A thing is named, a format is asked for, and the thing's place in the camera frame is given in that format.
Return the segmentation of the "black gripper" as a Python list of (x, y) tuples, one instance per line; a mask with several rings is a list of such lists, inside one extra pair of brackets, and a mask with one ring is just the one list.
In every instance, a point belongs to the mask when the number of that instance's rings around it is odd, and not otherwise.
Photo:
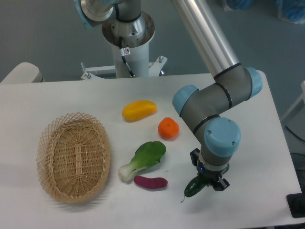
[(190, 152), (191, 162), (197, 167), (198, 172), (209, 179), (215, 191), (224, 191), (230, 186), (230, 183), (223, 178), (223, 175), (229, 170), (229, 163), (222, 166), (213, 166), (205, 160), (199, 160), (200, 150), (198, 148)]

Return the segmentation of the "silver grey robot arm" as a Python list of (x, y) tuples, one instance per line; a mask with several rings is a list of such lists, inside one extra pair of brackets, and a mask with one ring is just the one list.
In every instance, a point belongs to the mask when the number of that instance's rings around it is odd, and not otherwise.
[[(173, 4), (214, 78), (214, 84), (202, 90), (193, 85), (183, 87), (172, 102), (201, 144), (200, 149), (190, 153), (197, 176), (184, 194), (191, 197), (206, 186), (217, 191), (229, 186), (223, 174), (239, 147), (241, 131), (221, 113), (258, 94), (263, 82), (254, 68), (240, 64), (206, 1), (175, 0)], [(76, 0), (74, 6), (85, 27), (102, 27), (104, 38), (112, 46), (117, 78), (152, 74), (148, 43), (155, 27), (151, 17), (142, 11), (140, 1)]]

